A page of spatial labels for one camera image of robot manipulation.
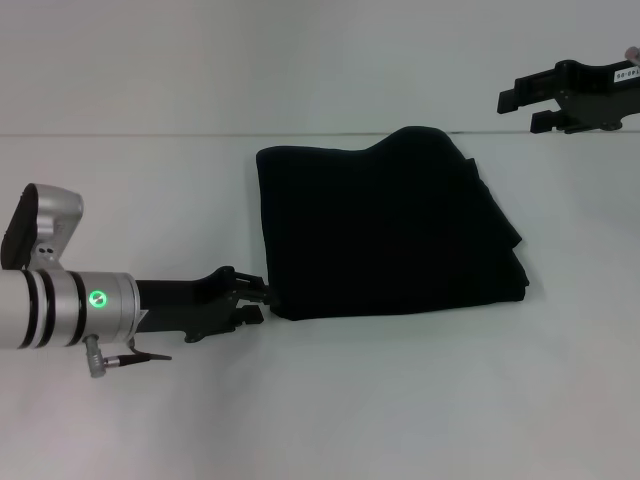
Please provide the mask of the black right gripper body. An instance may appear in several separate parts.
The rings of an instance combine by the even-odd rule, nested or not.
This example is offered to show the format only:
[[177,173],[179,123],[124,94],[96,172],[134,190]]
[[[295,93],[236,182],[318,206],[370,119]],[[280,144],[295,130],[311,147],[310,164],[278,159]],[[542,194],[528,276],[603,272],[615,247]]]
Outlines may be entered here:
[[556,64],[555,73],[558,131],[616,131],[622,128],[623,119],[639,113],[639,66],[635,63],[589,66],[565,60]]

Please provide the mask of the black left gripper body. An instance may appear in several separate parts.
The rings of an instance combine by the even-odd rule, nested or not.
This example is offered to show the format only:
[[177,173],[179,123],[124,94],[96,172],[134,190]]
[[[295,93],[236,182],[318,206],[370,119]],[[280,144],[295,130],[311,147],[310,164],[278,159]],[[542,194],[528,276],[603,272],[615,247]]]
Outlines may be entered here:
[[236,271],[220,267],[193,281],[137,280],[141,309],[137,333],[183,332],[186,343],[238,327]]

